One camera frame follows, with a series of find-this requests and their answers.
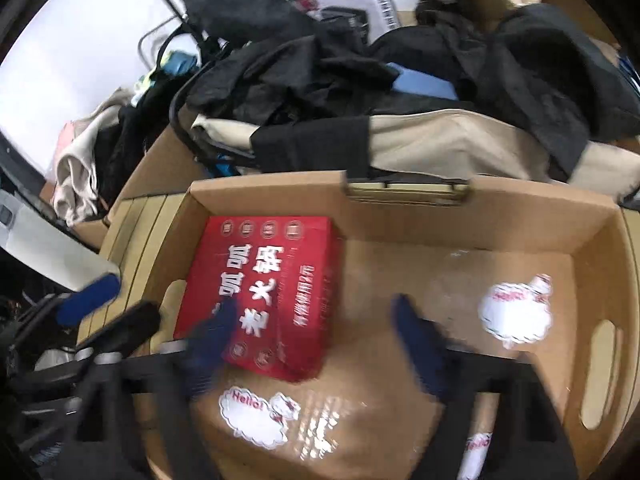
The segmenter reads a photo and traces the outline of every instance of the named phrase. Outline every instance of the hello kitty sticker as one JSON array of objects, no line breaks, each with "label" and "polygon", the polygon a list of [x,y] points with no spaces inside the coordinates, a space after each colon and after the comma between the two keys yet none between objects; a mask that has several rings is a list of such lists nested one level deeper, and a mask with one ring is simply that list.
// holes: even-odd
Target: hello kitty sticker
[{"label": "hello kitty sticker", "polygon": [[538,274],[528,285],[492,286],[479,309],[484,329],[500,339],[505,348],[544,339],[552,321],[551,292],[551,278],[546,274]]},{"label": "hello kitty sticker", "polygon": [[234,436],[265,449],[286,443],[288,422],[298,420],[300,405],[278,392],[267,402],[246,388],[233,386],[220,395],[220,415]]}]

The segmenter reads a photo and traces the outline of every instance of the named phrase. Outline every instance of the box handle cutout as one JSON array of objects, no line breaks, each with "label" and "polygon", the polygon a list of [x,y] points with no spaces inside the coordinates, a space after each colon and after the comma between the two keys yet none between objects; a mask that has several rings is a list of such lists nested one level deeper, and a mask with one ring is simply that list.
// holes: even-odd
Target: box handle cutout
[{"label": "box handle cutout", "polygon": [[591,335],[589,371],[582,398],[580,420],[588,430],[599,427],[611,409],[620,371],[622,331],[608,319],[601,321]]},{"label": "box handle cutout", "polygon": [[347,195],[359,202],[460,205],[470,191],[469,184],[393,184],[350,182]]}]

